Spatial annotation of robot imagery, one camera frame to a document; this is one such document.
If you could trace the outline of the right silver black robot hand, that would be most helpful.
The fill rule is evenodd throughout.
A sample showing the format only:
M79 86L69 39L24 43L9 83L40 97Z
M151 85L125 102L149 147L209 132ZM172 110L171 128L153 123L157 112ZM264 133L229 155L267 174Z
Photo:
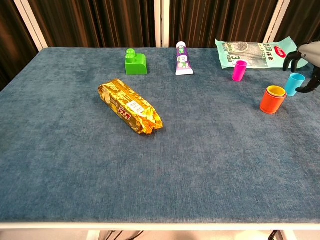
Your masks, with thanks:
M291 72L294 73L297 70L300 59L311 63L314 68L309 83L304 87L297 87L295 90L298 93L313 92L320 85L320 41L304 43L300 45L296 51L288 53L284 59L283 71L286 71L291 64Z

